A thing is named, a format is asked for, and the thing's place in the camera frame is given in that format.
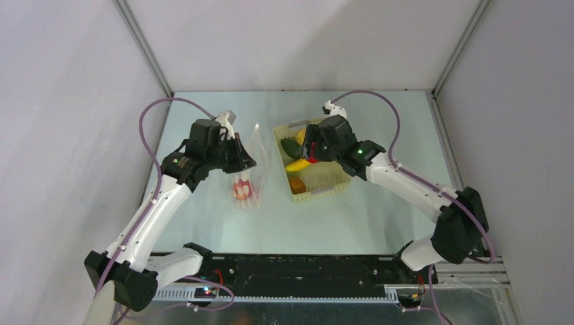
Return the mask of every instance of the green fruit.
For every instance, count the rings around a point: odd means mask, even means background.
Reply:
[[[301,146],[297,143],[297,141],[289,138],[281,139],[281,147],[283,147],[283,150],[285,150],[287,156],[294,159],[301,158]]]

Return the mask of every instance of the cable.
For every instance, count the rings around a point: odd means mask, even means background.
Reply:
[[[441,310],[439,309],[439,304],[437,303],[437,298],[435,297],[435,290],[433,289],[433,269],[435,268],[435,265],[432,264],[431,266],[428,267],[428,291],[430,291],[430,295],[433,298],[433,306],[435,307],[435,313],[437,313],[439,319],[441,320],[441,323],[443,325],[445,324],[445,320],[448,320],[448,318],[443,317],[443,313],[441,313]]]
[[[228,287],[226,287],[226,286],[224,286],[224,285],[222,285],[222,284],[217,284],[217,283],[215,283],[215,282],[211,282],[211,281],[208,281],[208,280],[203,280],[203,279],[200,279],[200,278],[196,278],[196,277],[194,277],[194,276],[186,276],[186,277],[184,277],[183,279],[193,280],[193,281],[196,281],[196,282],[201,282],[201,283],[207,284],[207,285],[209,285],[209,286],[212,286],[212,287],[215,287],[215,288],[218,288],[218,289],[223,289],[224,291],[226,291],[227,293],[229,293],[229,295],[231,296],[231,301],[230,301],[227,305],[225,305],[225,306],[223,306],[223,307],[217,307],[217,308],[200,307],[200,306],[194,305],[194,304],[192,304],[192,303],[190,303],[190,302],[174,303],[174,304],[171,304],[171,305],[169,305],[169,306],[163,307],[162,309],[156,310],[156,311],[154,311],[154,312],[152,312],[152,313],[149,313],[149,314],[143,315],[143,316],[128,316],[127,314],[129,313],[129,310],[130,310],[130,309],[129,309],[129,308],[126,308],[126,310],[124,310],[124,312],[123,312],[123,313],[121,314],[121,316],[114,322],[113,325],[118,325],[118,324],[120,324],[124,319],[128,319],[128,320],[144,320],[144,319],[147,319],[147,318],[152,318],[152,317],[155,317],[155,316],[157,316],[157,315],[159,315],[159,314],[161,314],[161,313],[163,313],[163,312],[165,312],[165,311],[168,311],[168,310],[170,310],[170,309],[172,309],[172,308],[176,308],[176,307],[193,307],[194,310],[196,310],[196,311],[197,311],[197,310],[203,310],[203,311],[219,311],[219,310],[228,308],[229,306],[233,305],[233,303],[234,303],[234,301],[235,301],[235,294],[231,291],[231,289],[229,289]]]
[[[397,111],[397,108],[395,107],[395,105],[393,105],[393,103],[391,103],[391,101],[389,99],[387,99],[386,97],[384,97],[383,95],[381,95],[379,93],[376,93],[375,91],[352,90],[352,91],[348,91],[348,92],[338,96],[337,98],[332,100],[331,103],[335,104],[337,101],[341,100],[342,98],[345,98],[348,95],[352,95],[354,93],[368,93],[370,95],[374,95],[374,96],[382,99],[384,102],[386,102],[391,107],[391,110],[393,110],[393,113],[395,113],[395,118],[397,119],[397,130],[395,131],[395,136],[393,137],[393,140],[391,141],[391,145],[389,146],[389,159],[391,160],[391,164],[393,165],[393,167],[396,170],[407,175],[409,178],[414,179],[415,181],[421,183],[422,185],[428,187],[432,191],[439,193],[440,195],[444,196],[447,200],[449,200],[453,204],[455,204],[459,209],[461,209],[468,216],[468,218],[470,218],[470,220],[472,221],[474,226],[477,227],[477,229],[481,233],[482,237],[486,241],[488,249],[490,251],[490,260],[488,262],[479,260],[479,263],[488,263],[488,264],[494,263],[495,258],[496,258],[496,252],[494,249],[494,245],[492,244],[490,237],[486,233],[486,230],[481,225],[479,220],[462,203],[458,202],[458,200],[456,200],[450,194],[442,192],[442,190],[440,188],[438,188],[436,185],[432,184],[431,182],[429,182],[429,181],[425,180],[424,178],[416,175],[415,173],[412,173],[411,171],[404,169],[403,167],[400,167],[397,164],[397,162],[395,161],[395,159],[393,158],[393,149],[395,148],[395,144],[397,144],[397,140],[399,139],[399,134],[401,132],[401,118],[399,116],[399,112]],[[431,293],[430,295],[433,297],[433,304],[435,305],[435,312],[437,313],[441,322],[444,324],[445,320],[448,320],[448,318],[442,316],[443,314],[441,313],[441,311],[439,310],[439,306],[437,305],[437,300],[435,298],[435,292],[433,290],[433,278],[432,278],[433,267],[434,267],[434,265],[430,266],[428,269],[428,289]]]
[[[133,233],[136,231],[136,229],[139,227],[139,225],[141,225],[142,221],[144,220],[144,218],[146,217],[146,215],[148,215],[148,213],[150,212],[150,210],[152,209],[152,206],[154,206],[154,201],[158,198],[159,195],[159,191],[161,188],[161,177],[162,177],[162,172],[161,172],[161,166],[160,163],[158,161],[158,159],[156,158],[156,154],[154,153],[154,151],[150,148],[150,145],[148,144],[148,142],[146,141],[146,137],[144,135],[144,117],[146,116],[146,114],[148,113],[148,111],[150,109],[152,109],[152,107],[154,107],[155,105],[159,104],[159,103],[163,103],[163,102],[172,102],[172,101],[176,101],[176,102],[184,102],[184,103],[188,103],[190,105],[193,105],[195,107],[197,107],[197,109],[199,109],[201,112],[203,112],[205,115],[207,115],[209,118],[214,119],[215,116],[213,116],[210,112],[207,112],[203,107],[197,105],[196,103],[192,102],[191,100],[187,100],[185,98],[180,98],[180,97],[166,97],[166,98],[161,98],[159,100],[156,100],[154,102],[152,102],[151,104],[148,105],[148,107],[146,107],[143,112],[141,112],[141,115],[139,116],[139,137],[141,139],[141,142],[144,146],[144,148],[146,149],[146,151],[148,152],[148,154],[150,155],[150,157],[152,158],[152,162],[154,163],[154,166],[156,167],[156,171],[158,174],[158,179],[157,179],[157,183],[156,183],[156,189],[154,190],[154,194],[152,196],[152,199],[150,200],[150,202],[148,203],[148,205],[146,206],[146,208],[143,210],[143,212],[141,213],[141,215],[137,218],[137,220],[135,221],[135,223],[133,224],[132,228],[128,231],[128,233],[126,234],[126,236],[124,237],[124,239],[122,240],[121,244],[118,245],[118,248],[116,249],[116,252],[112,255],[112,258],[110,259],[110,261],[108,262],[108,264],[106,265],[106,268],[104,269],[104,272],[102,273],[102,276],[100,277],[100,280],[97,282],[97,286],[95,287],[95,294],[94,297],[97,296],[98,293],[100,293],[100,290],[102,289],[102,287],[104,286],[104,283],[106,282],[106,278],[108,277],[108,274],[110,274],[110,270],[112,269],[112,266],[114,265],[114,262],[118,259],[118,256],[121,253],[121,246],[126,245],[130,238],[132,237]]]
[[[406,312],[406,311],[421,311],[421,310],[427,310],[427,311],[432,311],[433,313],[437,313],[436,310],[434,310],[433,308],[429,308],[429,307],[405,308],[405,307],[401,306],[400,303],[397,304],[396,306],[397,306],[397,308],[399,308],[403,313]],[[448,317],[447,317],[444,313],[441,313],[441,316],[446,320],[446,322],[447,322],[449,325],[453,325],[453,324],[452,324],[452,321],[449,320]]]

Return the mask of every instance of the toy fruit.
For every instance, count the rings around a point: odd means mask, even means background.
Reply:
[[[293,194],[301,194],[307,191],[307,187],[305,183],[298,177],[291,177],[289,179],[289,187],[291,188],[291,193]]]
[[[238,200],[247,200],[253,195],[253,187],[249,181],[249,174],[247,172],[241,173],[241,178],[236,175],[231,187],[231,197]]]
[[[281,139],[281,147],[287,156],[295,159],[301,158],[301,145],[297,141],[290,138]]]
[[[297,132],[297,135],[295,135],[295,140],[300,146],[302,146],[303,142],[305,142],[305,132],[306,129],[301,129],[299,132]]]
[[[300,171],[305,167],[309,166],[311,163],[305,159],[299,159],[285,166],[285,170],[289,172]]]

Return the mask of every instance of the black bracket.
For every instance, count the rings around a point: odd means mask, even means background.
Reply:
[[[480,194],[473,188],[466,187],[456,192],[457,200],[462,203],[488,232],[489,226]],[[441,208],[435,233],[430,241],[433,248],[446,261],[461,264],[472,250],[480,243],[482,234],[466,213],[451,203]]]
[[[94,251],[91,251],[84,260],[84,266],[94,288],[109,262],[110,259],[106,253],[98,254]],[[110,280],[115,282],[114,300],[116,302],[133,311],[141,311],[152,302],[156,295],[158,289],[157,275],[157,272],[148,270],[137,272],[130,269],[127,264],[114,262],[105,282]]]

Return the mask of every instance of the metal frame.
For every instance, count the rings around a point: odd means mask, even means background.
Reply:
[[[146,60],[148,66],[150,67],[152,74],[158,81],[158,84],[162,88],[166,96],[172,96],[173,90],[169,86],[169,83],[158,63],[149,43],[147,42],[137,20],[131,8],[129,7],[127,0],[114,0],[114,3],[118,9],[119,14],[122,16],[126,27],[131,33],[136,46],[141,51],[142,56]],[[443,155],[447,162],[447,168],[451,177],[452,183],[455,187],[462,189],[464,187],[464,179],[460,171],[460,164],[456,158],[454,146],[452,144],[451,138],[449,136],[447,124],[445,122],[444,116],[441,112],[441,108],[437,101],[444,85],[448,81],[448,78],[456,66],[457,61],[460,59],[462,53],[464,52],[468,42],[473,36],[477,26],[483,19],[485,12],[487,11],[491,0],[481,0],[477,5],[472,18],[469,20],[464,32],[462,33],[460,39],[458,40],[452,54],[450,55],[447,64],[441,71],[440,77],[438,78],[433,89],[429,89],[427,93],[428,104],[430,106],[431,114],[435,122],[435,127],[441,142],[441,147],[443,150]],[[165,126],[167,120],[167,114],[169,108],[164,117]],[[436,289],[460,289],[460,288],[473,288],[482,289],[490,288],[492,290],[493,296],[499,300],[497,305],[499,317],[503,325],[509,324],[524,324],[520,312],[518,310],[516,299],[512,293],[512,288],[510,287],[510,281],[506,274],[506,269],[502,260],[498,258],[496,262],[492,265],[484,265],[476,262],[464,262],[461,265],[454,265],[450,263],[438,263],[436,264],[437,276],[439,283],[435,285]],[[391,290],[391,292],[396,292],[399,289],[412,289],[414,285],[409,284],[392,284],[386,285],[385,288]],[[180,298],[171,297],[170,300],[178,300]]]
[[[137,23],[137,20],[135,19],[135,16],[133,15],[133,12],[131,11],[131,8],[127,3],[127,0],[114,0],[114,3],[116,5],[116,8],[118,9],[118,12],[120,13],[120,16],[122,16],[122,19],[124,20],[127,29],[129,30],[131,36],[133,37],[133,40],[135,41],[137,48],[139,48],[141,54],[143,55],[143,58],[148,63],[150,69],[152,69],[152,73],[154,74],[154,77],[158,81],[166,97],[172,96],[173,90],[171,89],[171,87],[169,87],[169,84],[160,67],[160,64],[158,63],[158,60],[156,59],[156,56],[154,55],[154,52],[152,51],[150,44],[146,40],[146,37],[141,31],[141,28],[139,27],[139,24]]]
[[[462,33],[460,39],[456,43],[454,50],[447,61],[447,64],[443,68],[439,80],[437,80],[437,83],[433,88],[433,93],[435,96],[438,96],[440,94],[441,90],[446,84],[450,73],[452,72],[458,59],[460,59],[462,52],[468,45],[468,41],[474,34],[474,31],[477,29],[477,26],[483,19],[484,14],[487,11],[490,3],[491,0],[481,0],[481,2],[479,2],[479,4],[477,5],[477,8],[474,10],[472,17],[470,18],[470,21],[468,21],[468,24],[466,25],[466,28],[464,29],[464,32]]]

